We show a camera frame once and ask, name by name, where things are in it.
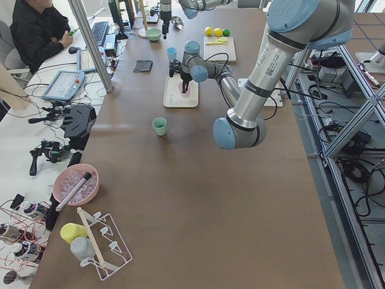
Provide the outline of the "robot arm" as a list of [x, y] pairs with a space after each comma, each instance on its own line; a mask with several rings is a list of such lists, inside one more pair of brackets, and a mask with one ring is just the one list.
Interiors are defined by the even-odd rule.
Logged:
[[325, 49], [350, 41], [354, 1], [272, 1], [256, 65], [240, 89], [226, 63], [202, 59], [196, 41], [185, 43], [182, 61], [173, 60], [169, 75], [179, 73], [182, 90], [190, 81], [216, 80], [230, 108], [213, 126], [222, 149], [251, 148], [266, 134], [259, 114], [295, 53]]
[[[181, 6], [185, 16], [188, 19], [193, 19], [197, 16], [198, 12], [214, 9], [215, 7], [228, 5], [231, 0], [181, 0], [177, 1]], [[171, 0], [160, 0], [160, 19], [162, 23], [162, 36], [163, 39], [167, 38], [169, 32], [170, 22], [172, 18], [172, 5]]]

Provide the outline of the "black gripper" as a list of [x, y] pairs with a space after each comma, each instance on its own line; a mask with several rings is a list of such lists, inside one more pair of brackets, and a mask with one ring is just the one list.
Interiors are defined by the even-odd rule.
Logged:
[[150, 8], [150, 14], [153, 16], [155, 13], [159, 14], [160, 19], [166, 23], [162, 24], [162, 35], [165, 39], [168, 35], [168, 23], [171, 21], [171, 5], [153, 6]]
[[178, 73], [183, 80], [182, 91], [186, 92], [189, 89], [190, 74], [183, 71], [182, 63], [177, 59], [169, 62], [169, 77], [173, 77], [175, 73]]

